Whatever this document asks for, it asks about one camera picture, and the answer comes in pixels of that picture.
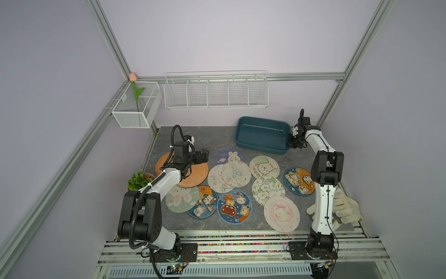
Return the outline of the artificial pink tulip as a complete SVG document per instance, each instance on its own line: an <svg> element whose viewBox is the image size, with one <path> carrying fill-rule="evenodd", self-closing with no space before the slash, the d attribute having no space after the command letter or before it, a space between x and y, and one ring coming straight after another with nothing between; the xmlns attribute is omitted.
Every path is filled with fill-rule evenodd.
<svg viewBox="0 0 446 279"><path fill-rule="evenodd" d="M135 99L135 103L137 106L137 112L140 112L138 100L139 100L139 97L141 96L141 94L144 92L145 87L142 87L142 88L137 87L136 82L138 81L138 77L135 73L129 74L129 81L130 81L132 90L134 92L134 99Z"/></svg>

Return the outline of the pale green bunny coaster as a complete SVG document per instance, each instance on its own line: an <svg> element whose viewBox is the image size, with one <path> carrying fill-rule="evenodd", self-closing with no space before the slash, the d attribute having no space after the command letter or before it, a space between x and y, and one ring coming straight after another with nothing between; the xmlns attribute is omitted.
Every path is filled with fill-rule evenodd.
<svg viewBox="0 0 446 279"><path fill-rule="evenodd" d="M199 200L200 194L198 187L182 188L174 186L164 198L167 208L174 213L185 213L189 211Z"/></svg>

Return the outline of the white green floral coaster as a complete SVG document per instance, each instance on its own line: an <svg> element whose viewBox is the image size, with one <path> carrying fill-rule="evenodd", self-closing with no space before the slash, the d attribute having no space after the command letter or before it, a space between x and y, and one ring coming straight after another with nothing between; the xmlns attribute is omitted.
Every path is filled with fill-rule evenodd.
<svg viewBox="0 0 446 279"><path fill-rule="evenodd" d="M286 196L283 184L271 176L260 177L252 185L254 199L264 206L273 196Z"/></svg>

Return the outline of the white mesh wall basket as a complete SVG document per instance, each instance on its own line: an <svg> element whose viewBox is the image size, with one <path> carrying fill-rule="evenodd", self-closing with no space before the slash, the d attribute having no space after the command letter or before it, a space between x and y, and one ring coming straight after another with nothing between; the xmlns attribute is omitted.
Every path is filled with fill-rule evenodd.
<svg viewBox="0 0 446 279"><path fill-rule="evenodd" d="M130 81L111 112L121 128L149 129L162 99L159 83Z"/></svg>

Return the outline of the front orange cork coaster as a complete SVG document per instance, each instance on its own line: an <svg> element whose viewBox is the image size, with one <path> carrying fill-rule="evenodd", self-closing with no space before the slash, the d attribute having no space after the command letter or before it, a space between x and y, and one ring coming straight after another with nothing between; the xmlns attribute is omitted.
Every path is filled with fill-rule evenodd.
<svg viewBox="0 0 446 279"><path fill-rule="evenodd" d="M208 177L209 166L207 163L193 165L192 171L188 172L188 177L182 180L177 186L181 188L193 188L202 184Z"/></svg>

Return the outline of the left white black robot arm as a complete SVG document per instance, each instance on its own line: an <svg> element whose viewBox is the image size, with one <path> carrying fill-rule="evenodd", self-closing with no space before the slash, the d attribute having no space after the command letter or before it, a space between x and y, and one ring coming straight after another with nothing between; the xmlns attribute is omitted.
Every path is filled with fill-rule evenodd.
<svg viewBox="0 0 446 279"><path fill-rule="evenodd" d="M161 167L161 174L141 190L124 195L117 234L128 240L131 249L147 249L169 260L181 256L180 237L163 227L161 202L188 177L193 165L208 162L209 151L196 151L194 143L194 137L189 135L172 143L171 159Z"/></svg>

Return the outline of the back orange cork coaster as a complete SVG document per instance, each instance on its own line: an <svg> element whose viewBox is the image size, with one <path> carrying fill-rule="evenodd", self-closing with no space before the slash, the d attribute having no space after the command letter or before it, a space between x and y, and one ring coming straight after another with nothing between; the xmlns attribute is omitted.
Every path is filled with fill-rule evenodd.
<svg viewBox="0 0 446 279"><path fill-rule="evenodd" d="M162 157L160 157L160 159L157 161L156 165L155 165L155 173L156 176L159 176L162 172L161 167L166 163L166 160L168 159L169 156L169 152L164 154Z"/></svg>

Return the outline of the teal plastic storage box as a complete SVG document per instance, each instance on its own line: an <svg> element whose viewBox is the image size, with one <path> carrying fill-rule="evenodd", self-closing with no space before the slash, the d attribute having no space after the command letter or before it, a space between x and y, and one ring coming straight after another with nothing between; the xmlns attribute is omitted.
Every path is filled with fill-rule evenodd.
<svg viewBox="0 0 446 279"><path fill-rule="evenodd" d="M290 126L286 122L243 116L238 120L235 142L239 148L284 155Z"/></svg>

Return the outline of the purple bunny planet coaster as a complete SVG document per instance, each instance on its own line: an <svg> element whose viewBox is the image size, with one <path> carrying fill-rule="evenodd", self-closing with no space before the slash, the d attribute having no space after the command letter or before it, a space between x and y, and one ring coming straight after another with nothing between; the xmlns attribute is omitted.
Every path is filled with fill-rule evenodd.
<svg viewBox="0 0 446 279"><path fill-rule="evenodd" d="M236 149L225 149L217 154L216 163L224 165L228 162L245 162L244 155Z"/></svg>

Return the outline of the white butterfly doodle coaster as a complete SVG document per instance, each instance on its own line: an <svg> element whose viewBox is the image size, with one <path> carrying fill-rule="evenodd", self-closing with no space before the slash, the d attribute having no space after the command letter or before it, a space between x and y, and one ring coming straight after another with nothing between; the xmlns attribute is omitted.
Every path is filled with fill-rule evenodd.
<svg viewBox="0 0 446 279"><path fill-rule="evenodd" d="M207 183L209 187L219 194L231 192L234 188L227 184L222 178L222 165L213 167L208 174Z"/></svg>

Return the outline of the white bow doodle coaster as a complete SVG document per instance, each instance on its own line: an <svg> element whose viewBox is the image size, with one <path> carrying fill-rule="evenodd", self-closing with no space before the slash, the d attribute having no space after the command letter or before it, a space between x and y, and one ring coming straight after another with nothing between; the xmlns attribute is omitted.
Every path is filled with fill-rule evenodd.
<svg viewBox="0 0 446 279"><path fill-rule="evenodd" d="M234 188L247 186L252 178L249 166L245 162L228 162L221 167L221 176L226 184Z"/></svg>

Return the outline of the blue orange animals coaster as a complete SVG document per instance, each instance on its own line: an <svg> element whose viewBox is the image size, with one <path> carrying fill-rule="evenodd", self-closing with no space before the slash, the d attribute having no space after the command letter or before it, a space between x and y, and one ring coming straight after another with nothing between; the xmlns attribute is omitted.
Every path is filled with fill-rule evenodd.
<svg viewBox="0 0 446 279"><path fill-rule="evenodd" d="M199 200L187 213L194 219L206 219L217 210L218 194L209 186L198 186L198 190Z"/></svg>

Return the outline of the orange cork coaster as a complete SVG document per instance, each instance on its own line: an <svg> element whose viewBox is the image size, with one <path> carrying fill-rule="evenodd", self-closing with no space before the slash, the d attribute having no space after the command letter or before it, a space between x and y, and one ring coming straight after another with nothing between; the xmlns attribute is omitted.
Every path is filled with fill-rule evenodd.
<svg viewBox="0 0 446 279"><path fill-rule="evenodd" d="M156 165L155 165L155 173L156 176L159 176L162 172L161 167L166 163L166 160L168 159L169 156L169 152L164 154L162 157L160 157L160 159L157 161Z"/></svg>
<svg viewBox="0 0 446 279"><path fill-rule="evenodd" d="M207 163L193 165L192 171L188 172L188 177L182 180L177 186L181 188L193 188L202 184L208 177L209 166Z"/></svg>

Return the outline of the cream alpaca coaster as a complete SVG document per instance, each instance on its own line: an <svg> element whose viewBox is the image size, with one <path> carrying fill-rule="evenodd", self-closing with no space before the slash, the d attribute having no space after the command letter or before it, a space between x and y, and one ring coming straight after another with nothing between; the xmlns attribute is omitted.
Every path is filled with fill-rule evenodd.
<svg viewBox="0 0 446 279"><path fill-rule="evenodd" d="M249 164L251 174L254 178L273 177L277 178L280 174L280 167L277 161L269 156L257 156Z"/></svg>

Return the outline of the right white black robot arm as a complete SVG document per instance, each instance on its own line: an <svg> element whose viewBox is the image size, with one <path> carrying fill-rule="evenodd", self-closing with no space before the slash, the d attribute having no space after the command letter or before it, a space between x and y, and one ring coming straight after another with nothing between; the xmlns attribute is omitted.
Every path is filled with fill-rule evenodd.
<svg viewBox="0 0 446 279"><path fill-rule="evenodd" d="M333 203L343 172L344 154L336 151L321 129L312 125L310 118L303 114L292 128L287 145L299 149L310 146L315 153L310 176L315 183L316 210L307 238L307 254L311 257L327 255L335 260L338 258L338 247L335 246L338 240L332 225Z"/></svg>

